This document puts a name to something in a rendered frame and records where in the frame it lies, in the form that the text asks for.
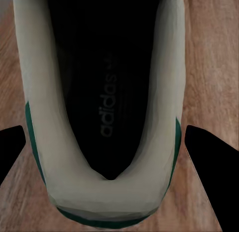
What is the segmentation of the gym shoe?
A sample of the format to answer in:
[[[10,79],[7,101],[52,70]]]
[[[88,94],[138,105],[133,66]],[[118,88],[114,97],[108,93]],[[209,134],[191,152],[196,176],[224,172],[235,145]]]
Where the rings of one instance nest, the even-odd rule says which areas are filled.
[[[13,0],[33,154],[51,204],[99,230],[165,196],[181,144],[184,0]]]

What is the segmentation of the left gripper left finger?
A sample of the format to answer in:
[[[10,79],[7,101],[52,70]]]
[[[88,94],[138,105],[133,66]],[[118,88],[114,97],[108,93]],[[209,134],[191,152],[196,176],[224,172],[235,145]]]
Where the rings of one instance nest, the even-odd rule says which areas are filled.
[[[0,185],[26,145],[21,125],[0,131]]]

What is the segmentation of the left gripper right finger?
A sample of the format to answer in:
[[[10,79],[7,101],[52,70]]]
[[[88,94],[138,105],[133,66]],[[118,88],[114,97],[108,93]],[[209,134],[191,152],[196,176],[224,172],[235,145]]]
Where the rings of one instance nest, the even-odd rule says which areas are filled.
[[[184,142],[223,232],[239,232],[239,151],[192,125]]]

